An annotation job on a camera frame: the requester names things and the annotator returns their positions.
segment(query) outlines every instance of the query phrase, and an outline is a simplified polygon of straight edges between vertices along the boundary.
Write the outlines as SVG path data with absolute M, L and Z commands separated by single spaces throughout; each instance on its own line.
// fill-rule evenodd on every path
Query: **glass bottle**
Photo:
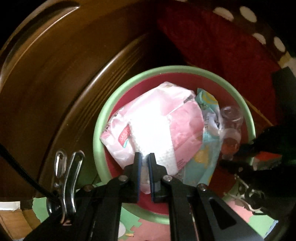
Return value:
M 226 106 L 220 109 L 222 130 L 220 140 L 222 159 L 232 160 L 233 155 L 239 150 L 241 141 L 241 126 L 244 121 L 242 111 L 237 106 Z

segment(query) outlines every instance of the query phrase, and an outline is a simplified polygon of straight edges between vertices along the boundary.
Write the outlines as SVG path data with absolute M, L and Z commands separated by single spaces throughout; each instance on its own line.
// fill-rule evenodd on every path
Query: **black object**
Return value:
M 5 229 L 0 224 L 0 240 L 1 241 L 12 241 L 12 239 L 9 237 Z
M 47 191 L 45 188 L 41 187 L 24 169 L 23 167 L 13 158 L 13 156 L 6 150 L 6 148 L 0 144 L 0 156 L 2 156 L 7 163 L 33 188 L 35 188 L 38 192 L 43 194 L 45 197 L 50 198 L 55 203 L 59 203 L 58 198 Z
M 281 72 L 281 74 L 287 72 L 289 73 L 290 69 Z M 291 105 L 283 98 L 282 103 L 283 106 L 287 107 Z M 244 160 L 245 157 L 255 156 L 261 151 L 282 155 L 280 161 L 265 162 L 265 169 L 254 170 L 245 161 L 222 160 L 219 163 L 221 167 L 226 168 L 232 174 L 236 174 L 242 180 L 240 189 L 243 191 L 238 199 L 243 203 L 246 201 L 252 209 L 260 209 L 264 214 L 275 220 L 288 219 L 296 204 L 296 193 L 294 191 L 296 190 L 295 134 L 295 124 L 288 122 L 267 128 L 253 140 L 252 144 L 241 145 L 239 151 L 235 154 L 241 160 Z
M 24 241 L 115 241 L 123 202 L 136 203 L 139 198 L 141 155 L 123 175 L 94 189 L 82 188 L 75 195 L 77 213 L 73 224 L 60 223 L 61 211 L 53 212 Z M 167 175 L 157 165 L 154 154 L 148 158 L 152 200 L 169 205 L 172 241 L 260 241 L 263 240 L 224 201 L 205 184 L 187 186 Z
M 286 125 L 294 128 L 296 121 L 296 77 L 289 67 L 280 69 L 272 75 L 272 84 L 283 112 L 283 120 Z

